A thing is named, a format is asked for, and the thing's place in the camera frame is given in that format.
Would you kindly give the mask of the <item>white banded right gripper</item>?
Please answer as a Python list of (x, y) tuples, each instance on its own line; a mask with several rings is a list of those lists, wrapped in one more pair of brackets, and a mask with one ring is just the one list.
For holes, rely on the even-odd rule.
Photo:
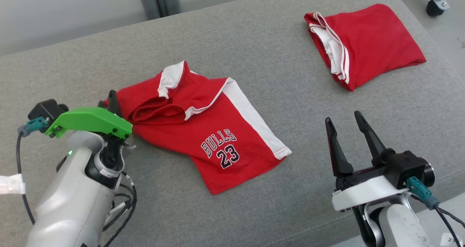
[(355, 111), (354, 117), (359, 131), (364, 134), (369, 146), (372, 166), (382, 167), (371, 167), (353, 173), (354, 168), (347, 161), (338, 142), (336, 128), (331, 118), (327, 117), (325, 119), (327, 141), (332, 171), (336, 177), (336, 189), (332, 193), (331, 202), (337, 212), (407, 191), (405, 186), (397, 189), (384, 176), (384, 165), (388, 157), (395, 154), (395, 151), (385, 147), (360, 111)]

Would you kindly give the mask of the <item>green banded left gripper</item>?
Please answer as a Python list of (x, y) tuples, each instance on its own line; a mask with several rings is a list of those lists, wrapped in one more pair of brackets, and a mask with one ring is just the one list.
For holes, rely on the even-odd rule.
[(132, 134), (133, 126), (122, 118), (117, 92), (110, 90), (108, 109), (106, 100), (100, 100), (97, 107), (80, 107), (60, 114), (51, 122), (45, 134), (60, 138), (67, 131), (86, 131), (103, 138), (103, 156), (100, 159), (106, 167), (120, 167), (120, 149)]

